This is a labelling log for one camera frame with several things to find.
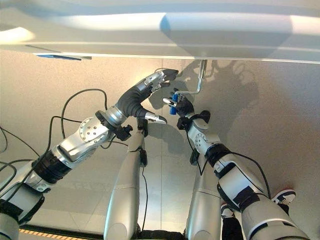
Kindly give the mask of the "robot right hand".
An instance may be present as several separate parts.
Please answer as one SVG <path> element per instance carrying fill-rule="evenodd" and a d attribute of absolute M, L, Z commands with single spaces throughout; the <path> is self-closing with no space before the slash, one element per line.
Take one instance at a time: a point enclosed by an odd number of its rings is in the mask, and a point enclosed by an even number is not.
<path fill-rule="evenodd" d="M 174 88 L 170 94 L 170 97 L 162 99 L 169 106 L 170 115 L 178 114 L 180 117 L 185 117 L 194 112 L 193 104 L 182 93 L 179 93 L 178 88 Z"/>

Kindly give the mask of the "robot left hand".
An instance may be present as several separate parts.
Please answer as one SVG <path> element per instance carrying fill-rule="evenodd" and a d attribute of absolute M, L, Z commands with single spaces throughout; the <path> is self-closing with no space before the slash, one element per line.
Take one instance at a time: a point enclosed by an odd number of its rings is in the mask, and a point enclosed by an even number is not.
<path fill-rule="evenodd" d="M 166 124 L 167 120 L 163 116 L 145 109 L 142 102 L 159 89 L 169 86 L 178 73 L 176 69 L 166 68 L 146 76 L 123 93 L 116 104 L 106 111 L 107 120 L 114 126 L 121 125 L 128 117 Z"/>

